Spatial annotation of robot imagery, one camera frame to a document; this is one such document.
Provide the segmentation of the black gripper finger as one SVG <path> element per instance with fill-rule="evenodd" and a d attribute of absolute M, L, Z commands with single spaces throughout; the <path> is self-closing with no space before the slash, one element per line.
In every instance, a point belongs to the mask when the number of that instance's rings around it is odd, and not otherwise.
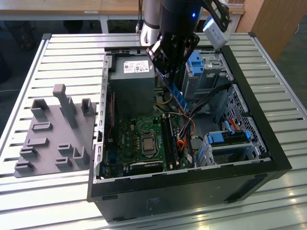
<path fill-rule="evenodd" d="M 192 32 L 186 37 L 176 36 L 173 40 L 174 43 L 172 44 L 172 54 L 170 58 L 172 81 L 174 83 L 180 83 L 181 69 L 191 56 L 192 52 L 200 41 L 200 38 L 198 35 Z"/>
<path fill-rule="evenodd" d="M 148 58 L 164 78 L 173 78 L 176 70 L 177 36 L 160 35 L 146 49 Z"/>

